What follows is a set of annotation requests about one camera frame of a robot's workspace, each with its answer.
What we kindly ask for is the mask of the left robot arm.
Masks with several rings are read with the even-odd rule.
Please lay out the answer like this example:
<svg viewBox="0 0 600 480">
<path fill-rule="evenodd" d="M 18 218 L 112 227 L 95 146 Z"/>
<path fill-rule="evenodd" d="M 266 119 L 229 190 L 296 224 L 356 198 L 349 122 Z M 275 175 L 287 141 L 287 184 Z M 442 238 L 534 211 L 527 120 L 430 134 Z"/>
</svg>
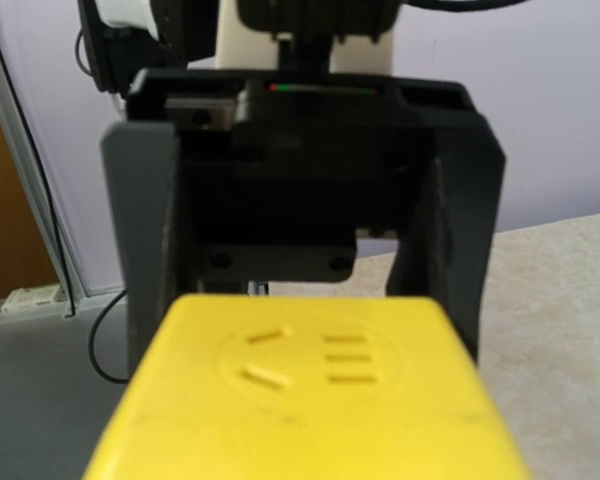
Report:
<svg viewBox="0 0 600 480">
<path fill-rule="evenodd" d="M 398 242 L 394 297 L 436 300 L 466 349 L 505 155 L 458 83 L 394 77 L 397 1 L 82 1 L 135 369 L 187 293 L 348 279 Z"/>
</svg>

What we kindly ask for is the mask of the yellow cube socket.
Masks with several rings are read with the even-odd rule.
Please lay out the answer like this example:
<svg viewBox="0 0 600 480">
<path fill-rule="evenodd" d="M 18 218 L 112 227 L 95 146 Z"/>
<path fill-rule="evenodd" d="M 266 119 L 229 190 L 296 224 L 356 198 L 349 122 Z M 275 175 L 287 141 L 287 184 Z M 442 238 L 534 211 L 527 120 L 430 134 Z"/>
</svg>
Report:
<svg viewBox="0 0 600 480">
<path fill-rule="evenodd" d="M 89 479 L 528 479 L 426 298 L 188 295 L 170 308 Z"/>
</svg>

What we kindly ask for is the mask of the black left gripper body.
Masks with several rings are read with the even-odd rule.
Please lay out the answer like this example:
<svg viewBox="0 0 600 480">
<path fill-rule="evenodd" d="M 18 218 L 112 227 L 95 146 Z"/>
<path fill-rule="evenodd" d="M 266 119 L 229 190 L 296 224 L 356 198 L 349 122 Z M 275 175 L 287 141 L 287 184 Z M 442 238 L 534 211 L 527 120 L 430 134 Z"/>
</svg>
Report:
<svg viewBox="0 0 600 480">
<path fill-rule="evenodd" d="M 245 70 L 149 70 L 127 108 L 180 141 L 177 295 L 347 279 L 359 237 L 398 240 L 427 134 L 480 117 L 455 83 Z"/>
</svg>

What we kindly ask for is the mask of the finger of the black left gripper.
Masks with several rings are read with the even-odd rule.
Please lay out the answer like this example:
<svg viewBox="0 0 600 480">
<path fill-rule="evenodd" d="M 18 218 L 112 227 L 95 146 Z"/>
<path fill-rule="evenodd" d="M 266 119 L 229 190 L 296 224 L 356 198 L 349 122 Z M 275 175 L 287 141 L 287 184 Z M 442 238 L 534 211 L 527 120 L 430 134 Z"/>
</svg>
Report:
<svg viewBox="0 0 600 480">
<path fill-rule="evenodd" d="M 506 157 L 483 117 L 436 127 L 425 146 L 407 175 L 407 216 L 385 292 L 435 300 L 476 359 Z"/>
<path fill-rule="evenodd" d="M 171 123 L 119 122 L 106 132 L 101 152 L 127 290 L 133 374 L 178 294 L 180 141 Z"/>
</svg>

